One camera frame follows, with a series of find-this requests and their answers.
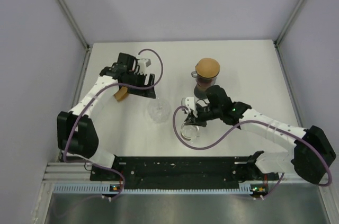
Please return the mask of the clear glass flask with coffee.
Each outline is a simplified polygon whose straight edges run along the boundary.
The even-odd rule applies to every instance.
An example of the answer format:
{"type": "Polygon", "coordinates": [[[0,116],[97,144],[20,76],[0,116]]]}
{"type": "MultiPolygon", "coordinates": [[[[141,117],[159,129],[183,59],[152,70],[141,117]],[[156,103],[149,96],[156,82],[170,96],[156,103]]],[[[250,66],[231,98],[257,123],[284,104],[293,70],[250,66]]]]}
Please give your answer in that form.
{"type": "Polygon", "coordinates": [[[180,135],[183,140],[193,146],[197,146],[200,141],[200,128],[194,125],[182,125],[180,135]]]}

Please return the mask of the orange coffee filter box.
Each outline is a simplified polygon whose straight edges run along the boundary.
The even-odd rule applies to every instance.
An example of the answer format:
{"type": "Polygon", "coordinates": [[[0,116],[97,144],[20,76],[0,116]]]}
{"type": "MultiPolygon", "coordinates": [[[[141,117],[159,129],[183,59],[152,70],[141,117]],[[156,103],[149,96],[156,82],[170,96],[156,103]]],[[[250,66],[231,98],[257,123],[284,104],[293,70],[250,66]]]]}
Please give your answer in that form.
{"type": "Polygon", "coordinates": [[[115,94],[114,98],[117,102],[123,101],[127,96],[129,95],[128,93],[128,88],[127,87],[121,87],[115,94]]]}

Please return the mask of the dark carafe with red lid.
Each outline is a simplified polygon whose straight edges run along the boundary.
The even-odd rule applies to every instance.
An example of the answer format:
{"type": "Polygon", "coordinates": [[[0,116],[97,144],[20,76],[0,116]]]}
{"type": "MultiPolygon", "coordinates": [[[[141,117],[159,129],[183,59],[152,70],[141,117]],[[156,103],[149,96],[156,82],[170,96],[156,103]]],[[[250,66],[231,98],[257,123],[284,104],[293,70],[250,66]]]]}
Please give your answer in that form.
{"type": "Polygon", "coordinates": [[[194,88],[194,95],[200,99],[206,99],[206,90],[212,86],[213,83],[211,80],[197,80],[197,83],[194,88]]]}

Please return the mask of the grey transparent dripper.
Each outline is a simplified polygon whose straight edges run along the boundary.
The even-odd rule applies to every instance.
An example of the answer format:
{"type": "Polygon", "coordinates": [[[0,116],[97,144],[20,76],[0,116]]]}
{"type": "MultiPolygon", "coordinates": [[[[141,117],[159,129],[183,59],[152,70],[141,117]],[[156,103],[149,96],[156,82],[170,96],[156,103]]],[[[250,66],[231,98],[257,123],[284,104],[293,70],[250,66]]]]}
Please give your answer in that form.
{"type": "Polygon", "coordinates": [[[191,76],[195,79],[196,84],[203,88],[208,88],[210,86],[213,86],[216,83],[217,76],[209,77],[209,76],[203,76],[200,75],[197,71],[193,71],[191,73],[191,76]]]}

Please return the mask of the brown paper coffee filter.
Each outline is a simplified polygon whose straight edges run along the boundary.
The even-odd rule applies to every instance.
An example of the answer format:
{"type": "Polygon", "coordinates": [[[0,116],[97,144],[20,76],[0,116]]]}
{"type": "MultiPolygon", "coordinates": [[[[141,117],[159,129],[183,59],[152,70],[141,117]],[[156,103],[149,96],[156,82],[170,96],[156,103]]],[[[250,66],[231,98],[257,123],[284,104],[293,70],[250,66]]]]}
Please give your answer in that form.
{"type": "Polygon", "coordinates": [[[200,75],[214,77],[220,72],[220,64],[212,58],[202,58],[195,66],[200,75]]]}

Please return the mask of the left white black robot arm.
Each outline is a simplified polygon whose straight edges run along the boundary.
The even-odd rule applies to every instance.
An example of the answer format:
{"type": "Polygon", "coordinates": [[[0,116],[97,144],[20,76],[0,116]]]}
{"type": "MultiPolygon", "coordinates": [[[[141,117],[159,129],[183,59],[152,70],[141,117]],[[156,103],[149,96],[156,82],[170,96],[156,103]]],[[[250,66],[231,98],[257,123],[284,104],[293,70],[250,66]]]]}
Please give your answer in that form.
{"type": "Polygon", "coordinates": [[[79,157],[84,162],[102,166],[102,174],[109,180],[116,179],[120,167],[114,163],[115,155],[100,143],[94,119],[106,103],[115,97],[122,99],[126,94],[156,98],[154,74],[147,74],[151,65],[149,58],[137,58],[127,53],[119,53],[112,66],[104,67],[93,87],[70,111],[61,111],[57,116],[57,143],[63,152],[79,157]]]}

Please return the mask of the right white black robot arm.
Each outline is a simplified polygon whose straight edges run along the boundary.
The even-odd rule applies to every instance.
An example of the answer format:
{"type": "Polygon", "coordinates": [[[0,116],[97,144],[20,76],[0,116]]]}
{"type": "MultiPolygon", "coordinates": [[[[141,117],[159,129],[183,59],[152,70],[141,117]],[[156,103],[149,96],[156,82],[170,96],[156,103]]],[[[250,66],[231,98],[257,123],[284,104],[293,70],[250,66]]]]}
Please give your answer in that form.
{"type": "Polygon", "coordinates": [[[219,119],[231,130],[251,132],[284,149],[278,153],[261,151],[247,166],[251,178],[257,180],[267,173],[290,173],[311,184],[331,185],[329,168],[336,153],[321,128],[295,127],[269,118],[246,103],[232,101],[219,85],[209,87],[206,96],[208,103],[204,106],[193,97],[182,99],[182,109],[188,115],[184,125],[206,127],[208,121],[219,119]]]}

